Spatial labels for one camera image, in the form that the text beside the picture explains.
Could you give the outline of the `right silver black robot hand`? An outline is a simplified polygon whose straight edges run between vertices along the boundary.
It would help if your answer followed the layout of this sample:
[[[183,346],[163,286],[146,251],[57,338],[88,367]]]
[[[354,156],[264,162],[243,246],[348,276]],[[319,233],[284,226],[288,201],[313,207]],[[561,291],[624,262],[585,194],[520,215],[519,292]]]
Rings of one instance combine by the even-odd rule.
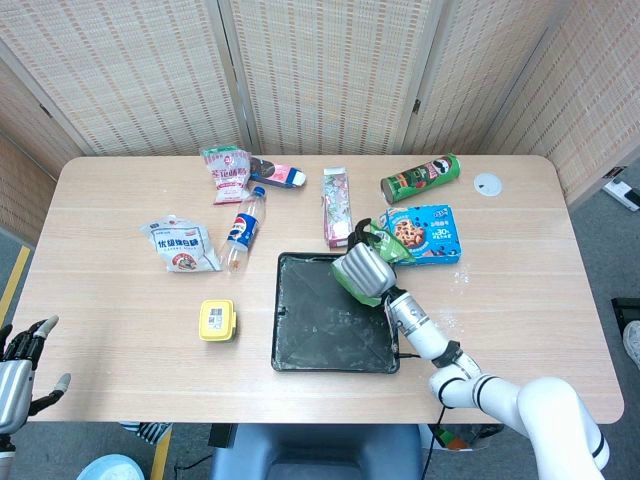
[[[335,280],[358,302],[376,307],[395,285],[391,265],[401,259],[397,241],[371,218],[360,220],[347,239],[347,252],[334,260]]]

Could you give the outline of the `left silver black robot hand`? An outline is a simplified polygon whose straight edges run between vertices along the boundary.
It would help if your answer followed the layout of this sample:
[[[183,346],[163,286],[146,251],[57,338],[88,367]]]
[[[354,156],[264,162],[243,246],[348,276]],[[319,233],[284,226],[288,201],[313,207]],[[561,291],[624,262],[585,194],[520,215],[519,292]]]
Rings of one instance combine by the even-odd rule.
[[[71,374],[64,373],[48,395],[33,399],[35,373],[44,344],[58,321],[57,315],[38,321],[19,332],[8,345],[13,326],[7,324],[1,328],[2,437],[15,434],[29,417],[57,403],[70,386]]]

